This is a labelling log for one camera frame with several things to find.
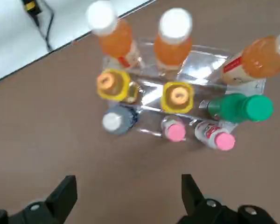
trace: plastic bottle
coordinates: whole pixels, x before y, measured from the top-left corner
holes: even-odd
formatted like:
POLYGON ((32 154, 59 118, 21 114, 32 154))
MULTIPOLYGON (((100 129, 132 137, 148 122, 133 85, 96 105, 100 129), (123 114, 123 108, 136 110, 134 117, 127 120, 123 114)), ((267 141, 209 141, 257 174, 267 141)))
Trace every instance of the plastic bottle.
POLYGON ((173 115, 166 116, 161 122, 163 135, 172 142, 182 141, 186 135, 182 120, 173 115))
POLYGON ((235 144, 235 138, 227 129, 203 121, 199 123, 195 130, 195 136, 205 145, 222 151, 231 150, 235 144))
POLYGON ((168 82, 164 85, 161 106, 168 113, 188 113, 193 107, 194 89, 190 84, 168 82))
POLYGON ((187 58, 192 41, 192 16, 182 8, 166 11, 159 23, 154 51, 159 69, 177 70, 187 58))
POLYGON ((137 100, 139 85, 131 81, 122 70, 107 69, 97 78, 98 94, 109 100, 125 101, 129 104, 137 100))
POLYGON ((124 134, 138 121, 138 114, 133 108, 117 105, 107 110, 102 124, 112 134, 124 134))
POLYGON ((222 80, 239 85, 280 72, 280 35, 256 40, 223 64, 222 80))
POLYGON ((125 20, 118 19, 109 1, 92 3, 86 11, 86 17, 105 54, 115 58, 124 68, 138 63, 140 55, 132 30, 125 20))
POLYGON ((209 102, 207 109, 217 120, 223 119, 233 123, 246 120, 253 122, 268 119, 273 113, 273 103, 265 96, 246 97, 241 93, 233 93, 209 102))

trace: green bottle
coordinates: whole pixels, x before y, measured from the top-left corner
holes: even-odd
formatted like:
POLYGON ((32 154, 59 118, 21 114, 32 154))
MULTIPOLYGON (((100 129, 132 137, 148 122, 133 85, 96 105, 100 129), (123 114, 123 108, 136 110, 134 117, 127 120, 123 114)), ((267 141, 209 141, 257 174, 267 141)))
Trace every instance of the green bottle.
POLYGON ((223 119, 233 123, 246 120, 256 122, 266 120, 272 115, 273 103, 265 96, 246 97, 241 93, 233 93, 210 101, 208 111, 218 120, 223 119))

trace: pink bottle cap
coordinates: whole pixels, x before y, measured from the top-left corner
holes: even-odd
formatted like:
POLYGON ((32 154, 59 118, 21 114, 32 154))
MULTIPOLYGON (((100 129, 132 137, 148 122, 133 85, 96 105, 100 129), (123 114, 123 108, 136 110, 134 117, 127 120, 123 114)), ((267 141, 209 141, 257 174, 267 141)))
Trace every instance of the pink bottle cap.
POLYGON ((225 132, 219 133, 215 137, 215 144, 218 149, 222 151, 228 151, 234 147, 235 138, 232 134, 228 134, 225 132))
POLYGON ((185 127, 180 124, 171 125, 168 128, 167 133, 166 133, 166 137, 170 141, 174 141, 174 142, 179 142, 179 141, 183 140, 185 135, 186 135, 185 127))

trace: red label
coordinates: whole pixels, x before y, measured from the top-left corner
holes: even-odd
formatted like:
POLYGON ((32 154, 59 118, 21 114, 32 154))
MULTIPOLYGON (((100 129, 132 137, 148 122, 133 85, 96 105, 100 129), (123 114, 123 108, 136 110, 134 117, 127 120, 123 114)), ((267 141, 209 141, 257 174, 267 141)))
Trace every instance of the red label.
POLYGON ((218 127, 218 126, 211 126, 211 128, 209 128, 209 130, 207 130, 206 132, 205 132, 205 136, 209 139, 210 138, 210 136, 211 136, 211 134, 213 134, 216 130, 218 130, 218 129, 221 129, 220 127, 218 127))
POLYGON ((234 69, 235 67, 238 67, 239 65, 242 64, 242 56, 241 57, 238 57, 236 59, 234 59, 232 62, 228 63, 227 65, 225 65, 223 67, 223 72, 228 72, 232 69, 234 69))
POLYGON ((127 62, 127 60, 124 57, 118 57, 117 60, 119 61, 119 63, 121 63, 123 66, 125 66, 126 68, 130 67, 131 65, 129 64, 129 62, 127 62))

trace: green bottle cap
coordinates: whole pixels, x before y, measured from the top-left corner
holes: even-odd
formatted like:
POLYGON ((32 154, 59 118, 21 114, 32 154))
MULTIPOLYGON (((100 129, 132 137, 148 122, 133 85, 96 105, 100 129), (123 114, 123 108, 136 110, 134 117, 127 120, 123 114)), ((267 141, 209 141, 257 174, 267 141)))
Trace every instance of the green bottle cap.
POLYGON ((270 98, 254 95, 244 102, 243 110, 249 120, 262 121, 272 115, 274 107, 270 98))

